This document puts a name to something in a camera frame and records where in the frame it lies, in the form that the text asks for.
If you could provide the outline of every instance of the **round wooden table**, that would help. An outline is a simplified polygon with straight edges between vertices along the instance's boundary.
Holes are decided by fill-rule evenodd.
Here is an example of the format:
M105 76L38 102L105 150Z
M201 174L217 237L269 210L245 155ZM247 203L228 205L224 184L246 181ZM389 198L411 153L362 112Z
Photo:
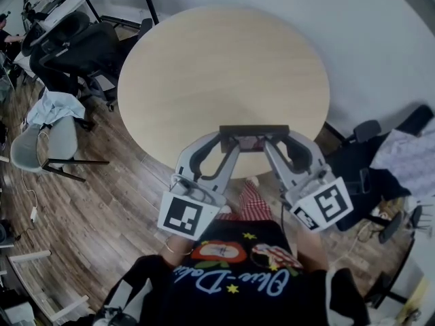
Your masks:
M314 139L329 107L321 60L280 19L245 8L200 7L158 24L122 68L118 102L128 132L175 168L181 151L221 125L286 124ZM203 162L212 175L220 144ZM270 170L264 153L239 156L232 178Z

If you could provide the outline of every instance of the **bracelet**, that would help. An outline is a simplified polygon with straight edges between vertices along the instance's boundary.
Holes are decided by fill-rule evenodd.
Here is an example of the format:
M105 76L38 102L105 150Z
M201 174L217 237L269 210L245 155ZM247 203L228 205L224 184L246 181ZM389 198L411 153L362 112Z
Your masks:
M191 249L188 253L176 253L173 249L171 249L171 248L169 247L169 245L168 245L168 241L169 241L169 238L167 238L167 239L166 239L166 242L164 242L164 247L166 247L166 248L168 249L168 251L169 251L170 253L173 253L174 255L189 256L189 255L193 252L193 249Z

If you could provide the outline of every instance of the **red striped pants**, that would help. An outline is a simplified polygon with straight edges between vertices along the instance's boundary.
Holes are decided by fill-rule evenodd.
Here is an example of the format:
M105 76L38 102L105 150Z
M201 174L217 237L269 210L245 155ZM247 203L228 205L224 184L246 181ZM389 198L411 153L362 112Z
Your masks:
M217 214L216 219L231 221L273 221L269 205L261 198L252 181L246 180L245 188L239 196L240 214Z

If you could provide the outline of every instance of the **chair seat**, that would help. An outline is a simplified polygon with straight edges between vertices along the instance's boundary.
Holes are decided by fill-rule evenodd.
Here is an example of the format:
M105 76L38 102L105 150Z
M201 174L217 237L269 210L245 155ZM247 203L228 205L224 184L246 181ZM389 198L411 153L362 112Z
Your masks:
M56 121L50 131L48 142L48 157L59 160L70 160L78 149L75 123L72 116L63 117ZM63 164L54 164L60 168Z

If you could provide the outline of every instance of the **white cloth on chair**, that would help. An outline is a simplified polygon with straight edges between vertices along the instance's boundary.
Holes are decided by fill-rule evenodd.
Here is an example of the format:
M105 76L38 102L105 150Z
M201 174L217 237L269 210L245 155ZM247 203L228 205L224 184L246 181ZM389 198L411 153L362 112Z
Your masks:
M85 108L74 95L63 92L44 91L27 115L29 124L51 124L62 117L84 118Z
M418 137L392 130L370 165L388 169L417 199L435 194L435 120Z

